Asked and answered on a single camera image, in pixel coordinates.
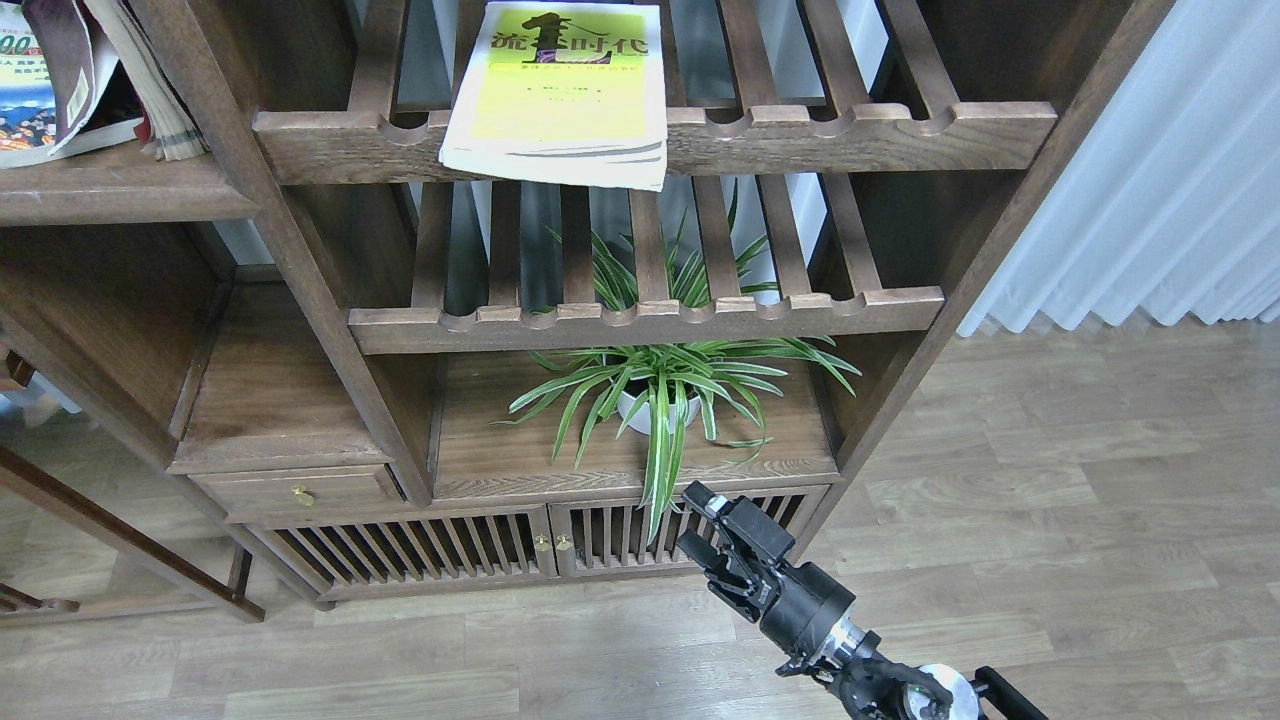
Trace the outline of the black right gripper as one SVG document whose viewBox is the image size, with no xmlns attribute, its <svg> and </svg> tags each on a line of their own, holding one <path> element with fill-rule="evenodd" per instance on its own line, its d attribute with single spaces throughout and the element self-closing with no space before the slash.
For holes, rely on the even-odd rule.
<svg viewBox="0 0 1280 720">
<path fill-rule="evenodd" d="M 713 594 L 788 656 L 788 666 L 842 666 L 858 655 L 855 594 L 814 562 L 788 565 L 796 539 L 781 524 L 749 497 L 728 498 L 698 480 L 682 500 L 719 542 L 686 530 L 677 548 L 705 573 Z"/>
</svg>

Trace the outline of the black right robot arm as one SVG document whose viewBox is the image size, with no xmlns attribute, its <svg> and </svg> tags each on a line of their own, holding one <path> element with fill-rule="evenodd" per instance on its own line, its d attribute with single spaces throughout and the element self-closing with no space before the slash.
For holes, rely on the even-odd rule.
<svg viewBox="0 0 1280 720">
<path fill-rule="evenodd" d="M 719 532 L 719 543 L 686 530 L 677 546 L 716 596 L 788 656 L 777 675 L 813 678 L 851 719 L 984 719 L 982 700 L 1006 719 L 1044 717 L 989 666 L 968 679 L 945 664 L 883 656 L 881 638 L 852 620 L 855 594 L 814 562 L 790 564 L 795 537 L 750 498 L 727 498 L 700 482 L 682 497 Z"/>
</svg>

